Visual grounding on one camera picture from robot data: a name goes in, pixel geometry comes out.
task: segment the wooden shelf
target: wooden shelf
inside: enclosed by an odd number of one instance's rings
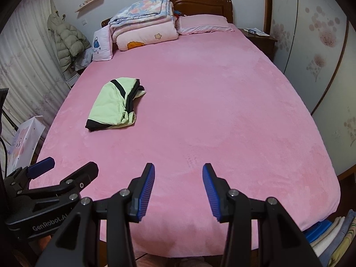
[[[91,1],[89,1],[89,2],[86,3],[85,5],[81,6],[81,7],[80,7],[77,11],[75,11],[75,12],[79,12],[79,11],[85,9],[85,8],[88,7],[90,4],[94,3],[95,1],[98,1],[98,0],[91,0]]]

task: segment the orange cartoon patch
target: orange cartoon patch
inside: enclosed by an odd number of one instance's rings
[[[133,49],[133,48],[136,48],[136,47],[140,47],[140,46],[145,46],[143,43],[141,42],[134,42],[134,41],[131,41],[130,43],[127,44],[127,48],[130,50],[130,49]]]

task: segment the bolt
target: bolt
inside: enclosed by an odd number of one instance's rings
[[[128,189],[122,189],[120,192],[119,192],[120,196],[122,197],[126,197],[127,195],[130,194],[130,191]]]
[[[236,190],[236,189],[231,189],[231,190],[229,190],[229,195],[230,195],[231,197],[236,197],[236,196],[239,195],[239,191]]]
[[[278,203],[277,199],[274,198],[274,197],[269,197],[269,198],[267,199],[267,202],[268,202],[269,204],[271,204],[271,205],[277,205],[277,203]]]
[[[84,205],[84,206],[88,205],[90,202],[91,202],[91,199],[88,198],[88,197],[81,199],[81,204]]]
[[[69,196],[69,199],[72,200],[72,201],[74,201],[77,197],[78,197],[77,194],[71,194],[71,195]]]

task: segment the gray towel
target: gray towel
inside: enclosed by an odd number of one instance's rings
[[[336,248],[340,245],[341,241],[344,239],[346,233],[348,232],[348,228],[350,227],[351,222],[354,220],[355,217],[356,217],[356,212],[350,210],[341,226],[340,231],[338,232],[334,240],[330,243],[330,245],[320,255],[319,260],[322,263],[323,267],[327,267],[333,252],[336,250]]]

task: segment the pink comforter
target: pink comforter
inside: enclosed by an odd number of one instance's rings
[[[202,182],[206,162],[248,197],[278,198],[303,230],[334,212],[339,184],[312,117],[284,75],[235,30],[180,36],[92,62],[40,153],[56,167],[31,187],[57,184],[94,161],[99,176],[81,195],[103,199],[154,163],[147,215],[131,224],[131,234],[136,251],[167,257],[223,253],[227,224],[212,216]],[[99,91],[118,77],[139,78],[147,91],[136,101],[136,123],[90,133],[85,123]]]

